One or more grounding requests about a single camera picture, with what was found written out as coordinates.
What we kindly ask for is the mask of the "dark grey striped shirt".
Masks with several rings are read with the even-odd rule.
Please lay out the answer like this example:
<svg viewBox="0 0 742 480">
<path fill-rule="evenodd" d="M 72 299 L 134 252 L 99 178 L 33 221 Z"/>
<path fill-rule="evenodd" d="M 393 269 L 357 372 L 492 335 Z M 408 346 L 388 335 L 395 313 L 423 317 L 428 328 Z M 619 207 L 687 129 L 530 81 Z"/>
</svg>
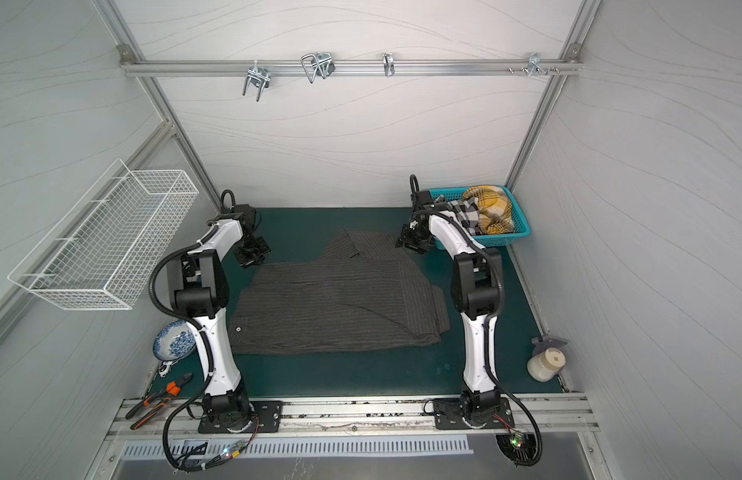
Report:
<svg viewBox="0 0 742 480">
<path fill-rule="evenodd" d="M 236 354 L 426 347 L 450 329 L 443 290 L 385 233 L 343 230 L 321 257 L 260 267 L 228 316 Z"/>
</svg>

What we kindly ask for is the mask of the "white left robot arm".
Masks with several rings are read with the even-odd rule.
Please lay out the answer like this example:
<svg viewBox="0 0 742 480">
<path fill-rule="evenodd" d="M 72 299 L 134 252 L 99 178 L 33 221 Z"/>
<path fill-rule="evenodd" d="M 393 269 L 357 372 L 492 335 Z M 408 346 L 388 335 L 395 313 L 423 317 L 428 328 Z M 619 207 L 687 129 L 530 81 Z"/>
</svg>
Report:
<svg viewBox="0 0 742 480">
<path fill-rule="evenodd" d="M 230 287 L 222 260 L 233 252 L 247 268 L 262 261 L 269 247 L 255 235 L 257 210 L 248 204 L 225 208 L 209 221 L 196 243 L 158 261 L 149 295 L 162 313 L 190 328 L 203 372 L 203 387 L 193 398 L 203 408 L 201 426 L 241 432 L 253 424 L 246 393 L 228 335 Z"/>
</svg>

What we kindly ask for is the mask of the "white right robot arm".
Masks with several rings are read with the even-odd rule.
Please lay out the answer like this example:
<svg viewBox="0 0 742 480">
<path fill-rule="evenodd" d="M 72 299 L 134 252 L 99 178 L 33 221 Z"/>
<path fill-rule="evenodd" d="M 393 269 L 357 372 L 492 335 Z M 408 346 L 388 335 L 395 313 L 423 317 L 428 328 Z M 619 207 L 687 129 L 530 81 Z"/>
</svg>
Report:
<svg viewBox="0 0 742 480">
<path fill-rule="evenodd" d="M 452 301 L 463 321 L 464 389 L 456 400 L 432 400 L 423 412 L 439 429 L 504 428 L 497 438 L 501 453 L 514 465 L 540 462 L 541 429 L 526 405 L 504 388 L 496 373 L 496 324 L 505 306 L 502 257 L 476 241 L 457 215 L 409 177 L 412 213 L 396 241 L 398 247 L 426 253 L 437 242 L 452 259 Z"/>
</svg>

